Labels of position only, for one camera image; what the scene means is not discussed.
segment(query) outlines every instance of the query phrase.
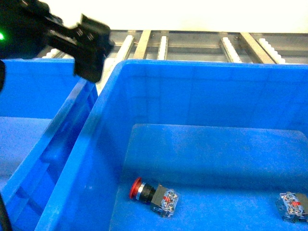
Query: bin floor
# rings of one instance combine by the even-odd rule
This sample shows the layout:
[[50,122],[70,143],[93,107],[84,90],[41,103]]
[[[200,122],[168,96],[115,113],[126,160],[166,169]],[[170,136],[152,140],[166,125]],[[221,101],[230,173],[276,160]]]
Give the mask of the bin floor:
[[[308,230],[284,222],[275,206],[281,192],[308,193],[307,169],[299,131],[135,125],[110,230]],[[180,193],[172,219],[128,198],[137,177]]]
[[0,190],[39,141],[50,121],[0,116]]

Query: transparent switch housing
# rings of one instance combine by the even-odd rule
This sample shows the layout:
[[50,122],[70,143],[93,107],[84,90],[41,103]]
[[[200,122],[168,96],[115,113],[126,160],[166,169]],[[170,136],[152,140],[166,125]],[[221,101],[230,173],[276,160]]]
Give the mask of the transparent switch housing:
[[151,210],[163,218],[170,218],[174,215],[179,197],[180,195],[173,189],[159,185],[151,201]]
[[284,221],[295,223],[308,222],[308,198],[301,193],[280,193],[276,206]]

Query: green led light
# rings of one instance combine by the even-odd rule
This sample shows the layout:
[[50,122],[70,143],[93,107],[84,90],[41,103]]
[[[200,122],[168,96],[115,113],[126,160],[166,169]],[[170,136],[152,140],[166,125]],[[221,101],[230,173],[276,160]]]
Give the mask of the green led light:
[[4,39],[5,39],[4,35],[0,32],[0,40],[4,40]]

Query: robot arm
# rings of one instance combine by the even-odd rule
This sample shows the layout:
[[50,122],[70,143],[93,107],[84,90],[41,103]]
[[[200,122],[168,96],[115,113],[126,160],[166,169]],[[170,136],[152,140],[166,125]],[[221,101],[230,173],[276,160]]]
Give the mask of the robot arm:
[[[101,79],[104,61],[114,47],[107,25],[83,15],[81,23],[67,28],[38,0],[0,0],[0,6],[0,59],[34,58],[50,45],[75,58],[74,75],[91,82]],[[0,90],[4,75],[1,71]]]

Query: white background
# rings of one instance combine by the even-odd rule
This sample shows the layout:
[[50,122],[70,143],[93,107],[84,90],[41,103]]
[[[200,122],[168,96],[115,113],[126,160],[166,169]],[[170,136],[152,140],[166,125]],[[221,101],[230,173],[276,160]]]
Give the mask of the white background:
[[308,0],[44,0],[73,26],[81,14],[111,29],[308,32]]

